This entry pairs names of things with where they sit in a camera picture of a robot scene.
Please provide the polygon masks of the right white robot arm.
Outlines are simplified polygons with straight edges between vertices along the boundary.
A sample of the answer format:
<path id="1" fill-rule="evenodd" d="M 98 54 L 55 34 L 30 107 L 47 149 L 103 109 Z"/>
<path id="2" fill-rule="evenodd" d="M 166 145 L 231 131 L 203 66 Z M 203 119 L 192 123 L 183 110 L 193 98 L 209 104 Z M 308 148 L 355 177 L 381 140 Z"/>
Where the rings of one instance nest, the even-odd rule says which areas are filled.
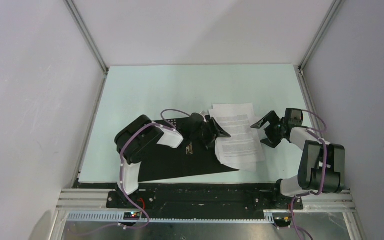
<path id="1" fill-rule="evenodd" d="M 266 135 L 260 142 L 276 148 L 282 140 L 297 146 L 301 159 L 296 176 L 277 181 L 278 191 L 271 194 L 271 204 L 284 209 L 293 197 L 341 193 L 345 188 L 345 147 L 330 143 L 317 135 L 318 130 L 304 126 L 303 109 L 286 108 L 284 117 L 270 111 L 251 125 L 261 129 Z"/>

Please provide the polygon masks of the red and black folder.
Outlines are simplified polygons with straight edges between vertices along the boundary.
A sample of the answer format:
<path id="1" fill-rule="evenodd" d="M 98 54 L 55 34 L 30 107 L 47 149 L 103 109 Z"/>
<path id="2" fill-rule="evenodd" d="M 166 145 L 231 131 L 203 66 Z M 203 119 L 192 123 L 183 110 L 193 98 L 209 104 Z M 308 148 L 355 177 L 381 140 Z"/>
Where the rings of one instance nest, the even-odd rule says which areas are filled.
<path id="1" fill-rule="evenodd" d="M 131 143 L 131 164 L 141 164 L 139 181 L 157 181 L 191 176 L 229 173 L 235 169 L 219 162 L 215 148 L 206 149 L 197 140 L 192 141 L 193 155 L 186 154 L 182 146 L 181 123 L 179 118 L 176 129 L 163 123 L 147 127 Z"/>

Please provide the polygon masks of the printed white paper sheets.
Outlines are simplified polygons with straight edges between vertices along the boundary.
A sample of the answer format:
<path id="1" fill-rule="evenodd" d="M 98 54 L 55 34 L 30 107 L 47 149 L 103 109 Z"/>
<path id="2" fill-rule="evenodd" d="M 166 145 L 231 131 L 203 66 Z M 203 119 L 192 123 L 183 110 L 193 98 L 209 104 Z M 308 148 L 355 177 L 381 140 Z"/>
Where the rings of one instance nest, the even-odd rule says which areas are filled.
<path id="1" fill-rule="evenodd" d="M 258 164 L 266 158 L 258 130 L 251 128 L 259 121 L 254 105 L 213 104 L 209 116 L 230 135 L 216 139 L 215 155 L 219 162 L 235 170 L 256 172 Z"/>

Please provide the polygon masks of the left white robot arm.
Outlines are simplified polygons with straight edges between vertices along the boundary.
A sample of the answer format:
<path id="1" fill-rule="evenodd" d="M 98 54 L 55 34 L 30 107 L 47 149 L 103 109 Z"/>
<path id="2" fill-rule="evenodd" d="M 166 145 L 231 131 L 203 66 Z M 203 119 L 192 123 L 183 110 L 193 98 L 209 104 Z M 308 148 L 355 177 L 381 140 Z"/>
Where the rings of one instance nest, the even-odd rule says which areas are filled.
<path id="1" fill-rule="evenodd" d="M 216 156 L 218 138 L 230 134 L 208 115 L 158 121 L 139 116 L 114 139 L 121 158 L 118 201 L 136 206 L 141 182 L 233 172 Z"/>

